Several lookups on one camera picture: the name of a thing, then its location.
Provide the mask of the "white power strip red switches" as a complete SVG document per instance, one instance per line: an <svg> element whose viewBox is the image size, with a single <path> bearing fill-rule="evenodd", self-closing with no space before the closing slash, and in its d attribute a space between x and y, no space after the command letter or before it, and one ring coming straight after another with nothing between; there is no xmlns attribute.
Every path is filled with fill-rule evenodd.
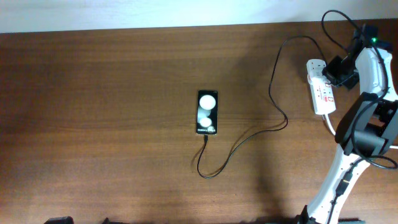
<svg viewBox="0 0 398 224"><path fill-rule="evenodd" d="M322 74L326 63L320 59L311 59L306 64L307 80L312 95L313 109L317 115L326 115L336 110L332 85Z"/></svg>

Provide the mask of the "black smartphone with white circles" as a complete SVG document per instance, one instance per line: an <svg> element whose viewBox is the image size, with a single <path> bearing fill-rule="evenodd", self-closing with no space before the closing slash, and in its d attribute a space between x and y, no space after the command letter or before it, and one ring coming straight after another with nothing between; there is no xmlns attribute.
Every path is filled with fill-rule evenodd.
<svg viewBox="0 0 398 224"><path fill-rule="evenodd" d="M197 97L197 122L195 131L202 135L218 132L218 92L199 90Z"/></svg>

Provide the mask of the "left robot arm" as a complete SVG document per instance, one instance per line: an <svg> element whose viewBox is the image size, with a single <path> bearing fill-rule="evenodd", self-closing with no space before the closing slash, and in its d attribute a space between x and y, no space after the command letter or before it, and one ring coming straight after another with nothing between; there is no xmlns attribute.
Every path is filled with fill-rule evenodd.
<svg viewBox="0 0 398 224"><path fill-rule="evenodd" d="M108 217L94 221L92 220L83 221L80 219L73 218L71 216L64 216L64 217L49 218L46 221L44 221L44 224L129 224L129 222L115 221Z"/></svg>

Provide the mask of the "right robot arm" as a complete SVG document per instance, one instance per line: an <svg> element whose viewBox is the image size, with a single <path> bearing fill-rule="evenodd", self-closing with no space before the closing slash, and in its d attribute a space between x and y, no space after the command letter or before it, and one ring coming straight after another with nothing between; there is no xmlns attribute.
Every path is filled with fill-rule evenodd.
<svg viewBox="0 0 398 224"><path fill-rule="evenodd" d="M295 217L296 223L338 223L341 209L360 175L385 154L397 137L397 93L391 75L392 45L377 37L378 29L355 30L345 58L329 63L307 62L307 78L314 109L331 113L333 86L352 89L360 96L335 130L335 157L315 198Z"/></svg>

